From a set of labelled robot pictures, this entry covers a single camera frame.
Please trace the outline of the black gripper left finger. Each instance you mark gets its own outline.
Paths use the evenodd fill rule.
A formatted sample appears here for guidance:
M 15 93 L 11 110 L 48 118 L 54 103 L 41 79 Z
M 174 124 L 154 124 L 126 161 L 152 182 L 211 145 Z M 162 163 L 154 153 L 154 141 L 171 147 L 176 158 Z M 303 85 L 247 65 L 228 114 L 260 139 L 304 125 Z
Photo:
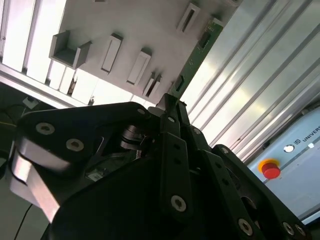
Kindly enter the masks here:
M 17 124 L 10 153 L 17 194 L 34 200 L 52 223 L 61 206 L 94 183 L 140 160 L 158 166 L 159 207 L 176 222 L 194 215 L 187 143 L 178 100 L 155 110 L 135 102 L 36 111 Z

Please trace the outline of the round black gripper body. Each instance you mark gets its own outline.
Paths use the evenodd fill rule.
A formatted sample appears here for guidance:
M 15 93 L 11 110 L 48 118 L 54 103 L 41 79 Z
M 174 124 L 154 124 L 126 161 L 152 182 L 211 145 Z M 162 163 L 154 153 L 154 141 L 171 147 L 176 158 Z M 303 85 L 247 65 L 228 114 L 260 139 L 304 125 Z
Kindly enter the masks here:
M 191 173 L 192 218 L 180 223 L 159 205 L 159 168 L 139 160 L 69 198 L 51 224 L 53 240 L 229 240 L 233 230 L 204 178 Z

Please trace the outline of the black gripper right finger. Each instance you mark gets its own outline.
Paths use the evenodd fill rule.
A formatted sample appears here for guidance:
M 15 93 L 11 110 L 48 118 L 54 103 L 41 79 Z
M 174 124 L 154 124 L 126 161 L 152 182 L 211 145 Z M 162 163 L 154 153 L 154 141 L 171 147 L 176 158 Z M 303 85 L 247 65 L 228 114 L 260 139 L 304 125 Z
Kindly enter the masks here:
M 213 240 L 310 240 L 306 226 L 226 146 L 211 148 L 190 124 L 186 105 L 177 112 L 190 164 L 200 169 L 204 214 Z

